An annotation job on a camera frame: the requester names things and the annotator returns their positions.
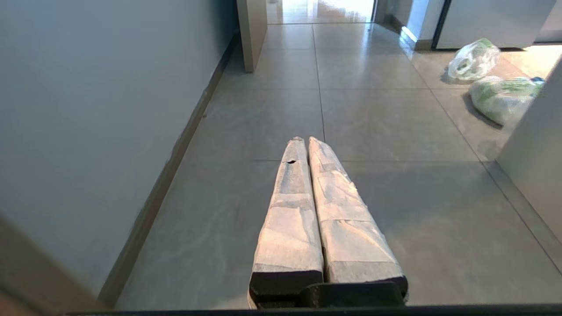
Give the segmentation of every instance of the white plastic bag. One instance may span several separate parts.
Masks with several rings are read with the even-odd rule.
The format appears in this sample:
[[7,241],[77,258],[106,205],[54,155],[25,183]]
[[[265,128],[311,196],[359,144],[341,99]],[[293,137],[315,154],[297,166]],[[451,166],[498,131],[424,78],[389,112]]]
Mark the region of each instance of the white plastic bag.
[[486,76],[500,58],[500,49],[486,38],[481,38],[457,51],[449,63],[450,78],[472,81]]
[[474,107],[500,125],[516,124],[541,89],[540,82],[518,77],[503,80],[488,76],[470,86]]

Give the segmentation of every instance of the white wall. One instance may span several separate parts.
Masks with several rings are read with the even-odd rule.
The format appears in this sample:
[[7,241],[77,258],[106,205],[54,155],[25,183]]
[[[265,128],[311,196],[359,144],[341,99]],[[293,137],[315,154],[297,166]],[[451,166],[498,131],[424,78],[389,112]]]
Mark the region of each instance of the white wall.
[[234,14],[232,0],[0,2],[0,214],[93,294]]
[[387,11],[417,39],[433,39],[445,0],[389,0]]
[[562,241],[561,86],[558,64],[497,160]]

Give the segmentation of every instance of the gray door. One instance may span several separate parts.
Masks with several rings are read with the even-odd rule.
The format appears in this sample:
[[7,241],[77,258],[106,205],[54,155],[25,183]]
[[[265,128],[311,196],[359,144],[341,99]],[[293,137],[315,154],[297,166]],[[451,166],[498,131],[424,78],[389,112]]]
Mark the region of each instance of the gray door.
[[237,0],[240,36],[244,54],[244,69],[248,73],[256,70],[261,47],[268,30],[268,14],[265,0]]

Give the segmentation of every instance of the tile grout line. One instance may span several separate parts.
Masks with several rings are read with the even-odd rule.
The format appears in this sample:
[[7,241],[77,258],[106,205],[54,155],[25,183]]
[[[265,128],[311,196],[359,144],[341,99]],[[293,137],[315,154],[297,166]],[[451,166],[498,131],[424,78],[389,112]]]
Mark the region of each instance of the tile grout line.
[[545,248],[542,246],[541,242],[538,240],[537,236],[535,236],[535,234],[533,233],[533,231],[529,228],[529,225],[527,225],[527,222],[525,222],[525,220],[523,219],[523,217],[521,216],[521,214],[519,214],[519,212],[517,211],[517,208],[513,205],[513,203],[511,203],[511,201],[509,200],[509,198],[507,197],[507,195],[505,194],[504,190],[501,189],[500,185],[498,184],[498,182],[495,180],[495,178],[492,176],[492,174],[490,173],[490,171],[486,168],[486,166],[484,165],[484,161],[482,161],[482,159],[478,156],[478,154],[476,153],[476,151],[474,150],[474,148],[472,148],[472,146],[470,145],[470,143],[468,142],[468,140],[466,139],[466,137],[464,136],[464,134],[461,132],[461,130],[459,129],[459,127],[457,126],[457,124],[455,123],[455,121],[453,121],[451,115],[449,115],[449,113],[447,112],[447,110],[445,110],[445,107],[443,107],[443,104],[441,104],[441,101],[439,101],[439,99],[436,97],[435,93],[433,93],[433,89],[431,89],[429,87],[429,85],[427,84],[427,82],[425,81],[425,79],[422,77],[422,75],[419,73],[418,69],[414,66],[414,64],[411,62],[412,67],[414,67],[414,69],[416,70],[416,72],[418,73],[418,75],[422,78],[422,80],[424,80],[425,85],[429,88],[429,91],[431,91],[431,94],[433,95],[433,98],[435,98],[435,100],[437,101],[437,103],[439,104],[439,106],[441,106],[441,109],[445,112],[445,114],[447,115],[447,117],[449,118],[449,120],[451,120],[451,122],[453,123],[453,125],[455,126],[455,128],[459,131],[460,135],[462,136],[462,138],[464,139],[464,141],[466,142],[466,144],[468,145],[468,147],[472,150],[472,152],[476,155],[476,158],[478,159],[478,161],[480,162],[480,165],[482,166],[482,168],[484,168],[484,170],[486,171],[486,173],[488,174],[488,176],[492,179],[492,181],[494,182],[494,184],[496,185],[496,187],[500,190],[501,194],[504,196],[505,200],[507,201],[507,203],[509,203],[509,205],[511,206],[511,208],[513,208],[513,210],[515,211],[515,213],[517,214],[517,216],[519,217],[519,219],[521,220],[521,222],[523,222],[523,224],[525,225],[525,227],[527,228],[527,230],[529,230],[529,233],[531,233],[531,236],[533,236],[534,240],[537,242],[538,246],[542,249],[542,251],[545,253],[545,255],[548,257],[548,259],[550,260],[550,262],[554,265],[554,267],[556,268],[556,270],[558,271],[558,273],[562,276],[562,271],[560,271],[560,269],[558,268],[558,266],[556,265],[556,263],[554,262],[554,260],[552,259],[552,257],[550,256],[550,254],[545,250]]
[[414,59],[414,54],[416,52],[416,50],[410,48],[407,49],[411,49],[412,50],[412,59],[410,59],[410,57],[408,56],[408,54],[404,51],[404,47],[400,47],[400,52],[402,53],[402,55],[404,55],[404,57],[406,57],[408,59],[408,62],[410,63],[410,65],[412,66],[412,68],[414,68],[414,70],[416,71],[416,73],[418,74],[418,76],[421,78],[421,80],[423,81],[423,83],[425,84],[425,86],[427,87],[428,90],[431,90],[431,88],[429,87],[429,84],[427,84],[427,81],[425,81],[425,79],[423,78],[423,76],[421,75],[421,73],[418,71],[418,69],[416,68],[416,66],[414,65],[414,63],[412,62],[412,59]]
[[[511,181],[511,178],[505,173],[505,171],[504,171],[504,169],[501,167],[500,163],[497,162],[497,160],[495,160],[494,162],[500,167],[501,171],[506,175],[506,177],[509,179],[509,181]],[[517,192],[519,192],[519,193],[523,196],[523,198],[524,198],[525,201],[529,204],[529,206],[531,207],[531,209],[533,209],[533,212],[534,212],[534,213],[537,215],[537,217],[541,220],[541,223],[544,224],[544,226],[548,229],[548,231],[552,234],[552,236],[554,236],[554,239],[556,239],[556,241],[558,242],[558,244],[559,244],[560,246],[562,246],[562,241],[561,241],[560,239],[558,239],[558,236],[556,236],[556,235],[554,234],[554,232],[552,231],[552,229],[550,229],[550,226],[548,226],[548,225],[546,224],[546,222],[545,222],[545,220],[542,218],[542,216],[534,209],[533,205],[531,205],[531,202],[529,202],[529,201],[527,200],[527,198],[525,197],[525,195],[519,190],[519,188],[515,185],[515,183],[513,183],[513,186],[517,189]]]
[[324,128],[324,109],[322,109],[322,92],[320,91],[320,73],[318,71],[318,57],[316,54],[316,38],[314,36],[314,25],[312,28],[312,45],[314,47],[314,62],[316,63],[316,80],[318,81],[318,97],[320,98],[320,116],[322,117],[322,136],[324,137],[324,142],[326,142],[326,131]]
[[492,176],[492,173],[488,170],[488,168],[486,168],[486,166],[484,166],[484,162],[481,161],[482,167],[484,168],[484,170],[486,170],[486,173],[490,176],[490,178],[492,179],[492,181],[494,182],[494,184],[496,185],[496,187],[498,189],[500,189],[501,194],[504,196],[504,198],[507,200],[507,202],[509,203],[509,205],[511,205],[511,207],[513,208],[513,210],[515,211],[515,213],[517,214],[517,216],[519,217],[519,219],[521,220],[521,222],[523,222],[523,224],[525,225],[525,227],[527,228],[527,230],[529,230],[529,232],[531,233],[531,236],[533,236],[534,240],[537,242],[538,246],[542,249],[542,251],[545,253],[545,255],[548,257],[548,259],[550,260],[550,262],[553,264],[554,268],[556,268],[556,270],[558,271],[558,273],[560,273],[560,276],[562,277],[562,271],[560,271],[560,269],[558,268],[558,265],[556,265],[556,263],[554,262],[554,260],[552,259],[552,257],[550,256],[550,254],[548,253],[548,251],[546,251],[546,249],[542,246],[541,242],[538,240],[537,236],[535,236],[535,234],[533,233],[533,231],[531,230],[531,228],[529,227],[529,225],[527,225],[527,222],[525,222],[525,220],[523,219],[523,217],[521,216],[521,214],[519,213],[519,211],[517,211],[517,208],[513,205],[513,203],[511,203],[511,201],[509,200],[509,198],[507,197],[507,195],[505,194],[504,190],[501,189],[501,186],[498,184],[498,182],[495,180],[495,178]]

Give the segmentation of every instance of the hallway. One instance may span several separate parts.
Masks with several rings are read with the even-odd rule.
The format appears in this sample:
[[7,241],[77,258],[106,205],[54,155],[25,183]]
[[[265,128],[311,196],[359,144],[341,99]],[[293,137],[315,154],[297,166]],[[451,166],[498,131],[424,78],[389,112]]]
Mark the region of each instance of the hallway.
[[[269,25],[254,74],[238,48],[117,308],[247,308],[294,136],[334,149],[408,277],[409,305],[562,302],[562,245],[494,162],[509,131],[475,112],[468,85],[445,82],[453,55],[353,23]],[[511,63],[520,56],[503,52],[491,75],[534,76]]]

